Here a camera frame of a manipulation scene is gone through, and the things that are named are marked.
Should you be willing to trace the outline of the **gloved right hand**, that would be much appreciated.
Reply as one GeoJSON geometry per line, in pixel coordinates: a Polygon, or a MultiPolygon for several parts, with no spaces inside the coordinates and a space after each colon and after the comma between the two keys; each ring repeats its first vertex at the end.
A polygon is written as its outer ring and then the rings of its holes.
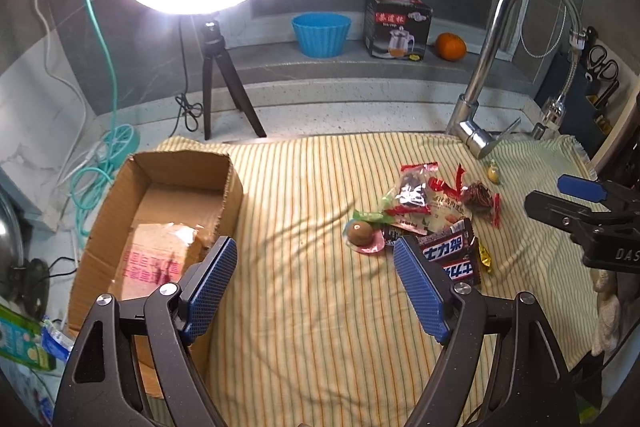
{"type": "Polygon", "coordinates": [[[612,355],[620,341],[620,299],[613,272],[590,270],[592,289],[597,295],[598,321],[594,330],[591,354],[612,355]]]}

